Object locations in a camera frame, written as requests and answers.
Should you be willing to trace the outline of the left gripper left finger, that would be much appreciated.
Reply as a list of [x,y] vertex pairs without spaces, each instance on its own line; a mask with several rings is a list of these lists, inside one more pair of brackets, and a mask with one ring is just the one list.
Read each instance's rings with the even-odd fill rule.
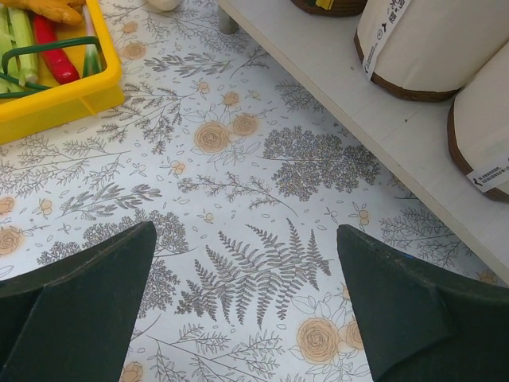
[[157,241],[142,222],[1,283],[3,381],[117,381]]

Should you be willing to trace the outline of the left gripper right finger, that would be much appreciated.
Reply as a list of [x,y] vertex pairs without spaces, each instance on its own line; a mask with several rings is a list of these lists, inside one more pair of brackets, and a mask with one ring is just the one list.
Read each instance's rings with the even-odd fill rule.
[[506,381],[508,289],[394,249],[351,225],[337,251],[374,381]]

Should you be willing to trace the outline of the beige roll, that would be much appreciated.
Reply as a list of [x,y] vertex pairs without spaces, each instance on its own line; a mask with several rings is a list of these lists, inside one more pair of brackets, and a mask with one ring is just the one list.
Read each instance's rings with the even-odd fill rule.
[[291,2],[307,14],[331,18],[359,15],[367,4],[367,0],[291,0]]
[[507,41],[506,1],[369,1],[355,35],[369,80],[424,102],[452,97]]
[[485,197],[508,202],[508,55],[493,57],[457,94],[447,119],[450,158]]

